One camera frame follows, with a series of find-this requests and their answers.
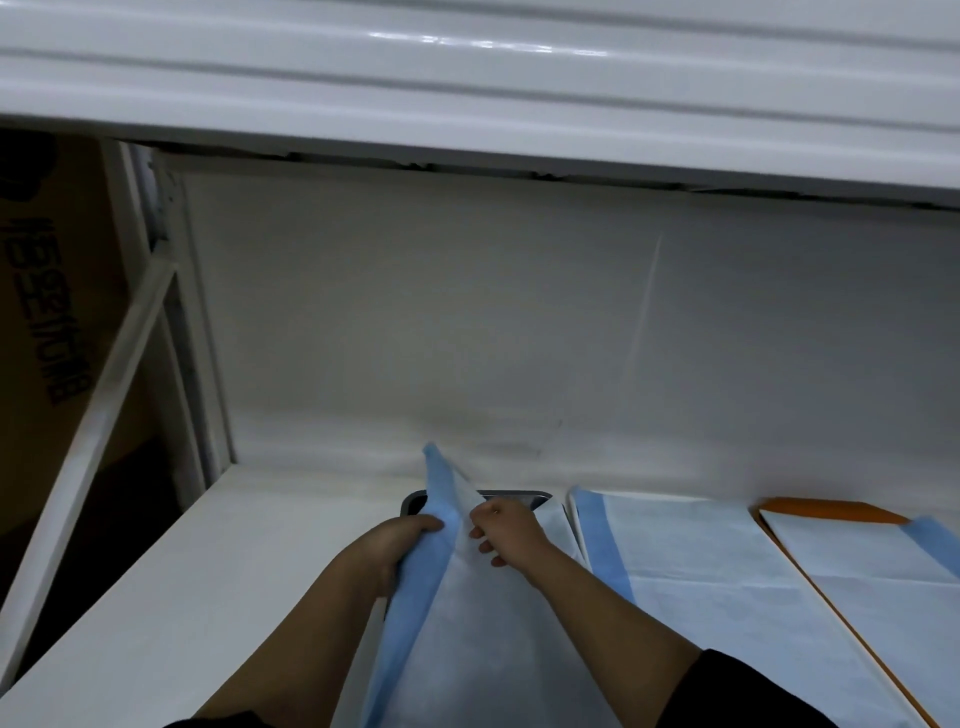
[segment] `forearm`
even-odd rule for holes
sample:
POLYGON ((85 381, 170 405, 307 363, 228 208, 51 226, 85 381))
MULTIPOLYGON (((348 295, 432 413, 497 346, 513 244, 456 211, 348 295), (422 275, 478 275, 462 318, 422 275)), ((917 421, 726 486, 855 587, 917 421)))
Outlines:
POLYGON ((700 649, 555 547, 526 576, 550 603, 620 722, 653 728, 700 649))
POLYGON ((376 593, 376 574, 343 551, 197 715, 253 710, 275 728, 329 725, 376 593))

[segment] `black sleeve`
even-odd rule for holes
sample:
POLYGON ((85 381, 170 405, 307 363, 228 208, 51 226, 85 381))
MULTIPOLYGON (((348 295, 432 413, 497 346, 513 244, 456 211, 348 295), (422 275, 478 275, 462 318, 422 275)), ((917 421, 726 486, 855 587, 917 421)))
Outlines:
POLYGON ((680 681, 657 721, 657 728, 706 725, 836 728, 796 695, 712 649, 705 650, 680 681))
POLYGON ((230 717, 192 717, 171 723, 167 728, 270 728, 270 726, 260 720, 256 713, 247 711, 230 717))

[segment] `blue border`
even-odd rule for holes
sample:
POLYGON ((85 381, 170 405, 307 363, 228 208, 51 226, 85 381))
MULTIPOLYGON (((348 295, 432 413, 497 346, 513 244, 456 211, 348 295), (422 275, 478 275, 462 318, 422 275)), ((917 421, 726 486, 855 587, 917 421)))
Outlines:
POLYGON ((573 489, 573 503, 577 507, 580 533, 593 574, 624 599, 636 604, 634 590, 630 588, 630 576, 607 520, 604 497, 577 487, 573 489))
POLYGON ((960 539, 935 519, 923 516, 900 527, 940 566, 960 579, 960 539))
POLYGON ((420 512, 436 516, 444 522, 444 528, 423 534, 397 569, 396 592, 383 623, 383 637, 360 721, 366 728, 376 728, 383 721, 396 683, 444 579, 463 521, 450 466, 433 443, 427 444, 423 455, 427 501, 420 512))

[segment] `hand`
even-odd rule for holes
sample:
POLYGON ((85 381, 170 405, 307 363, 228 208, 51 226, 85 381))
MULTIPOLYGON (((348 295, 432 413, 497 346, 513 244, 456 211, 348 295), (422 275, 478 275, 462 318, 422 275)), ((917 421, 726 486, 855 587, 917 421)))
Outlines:
POLYGON ((407 555, 423 531, 439 531, 444 522, 433 516, 400 516, 384 521, 347 546, 344 553, 359 559, 376 579, 377 596, 396 588, 396 564, 407 555))
POLYGON ((487 538, 480 544, 480 553, 496 551, 499 555, 493 557, 493 566, 509 564, 527 578, 538 560, 555 548, 533 511, 519 500, 492 498, 470 511, 470 520, 476 526, 470 538, 487 538))

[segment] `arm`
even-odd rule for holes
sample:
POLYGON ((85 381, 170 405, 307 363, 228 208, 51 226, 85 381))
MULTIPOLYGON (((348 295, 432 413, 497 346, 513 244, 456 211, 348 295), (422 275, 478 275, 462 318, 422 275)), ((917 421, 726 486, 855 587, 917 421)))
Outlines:
POLYGON ((443 526, 391 519, 347 546, 197 717, 254 711, 274 728, 328 726, 373 603, 393 593, 396 563, 420 533, 443 526))
POLYGON ((550 603, 620 722, 653 728, 701 650, 637 609, 551 544, 516 500, 477 506, 470 536, 495 567, 519 570, 550 603))

